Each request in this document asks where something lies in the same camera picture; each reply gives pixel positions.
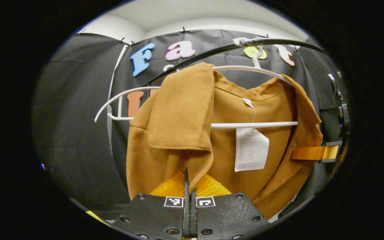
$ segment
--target letter f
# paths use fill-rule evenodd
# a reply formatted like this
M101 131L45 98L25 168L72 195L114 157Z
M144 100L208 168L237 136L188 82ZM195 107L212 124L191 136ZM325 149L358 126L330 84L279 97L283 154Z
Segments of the letter f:
M146 60L151 59L152 54L149 49L152 49L155 47L154 43L149 43L133 55L131 55L131 58L133 60L134 65L134 72L133 76L137 76L139 73L143 72L146 68L148 68L149 63L145 62Z

